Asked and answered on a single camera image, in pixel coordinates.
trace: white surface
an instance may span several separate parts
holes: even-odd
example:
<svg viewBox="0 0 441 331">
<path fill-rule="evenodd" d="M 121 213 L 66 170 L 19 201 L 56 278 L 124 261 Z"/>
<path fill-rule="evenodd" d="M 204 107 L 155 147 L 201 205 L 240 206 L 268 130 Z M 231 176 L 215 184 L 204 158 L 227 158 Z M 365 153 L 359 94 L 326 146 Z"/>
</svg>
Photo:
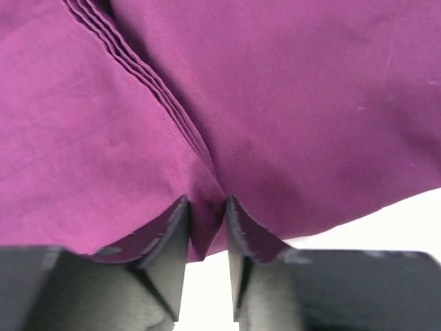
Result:
<svg viewBox="0 0 441 331">
<path fill-rule="evenodd" d="M 441 190 L 434 190 L 288 243 L 297 248 L 418 250 L 441 261 L 440 221 Z M 227 253 L 189 264 L 175 331 L 237 331 L 232 314 Z"/>
</svg>

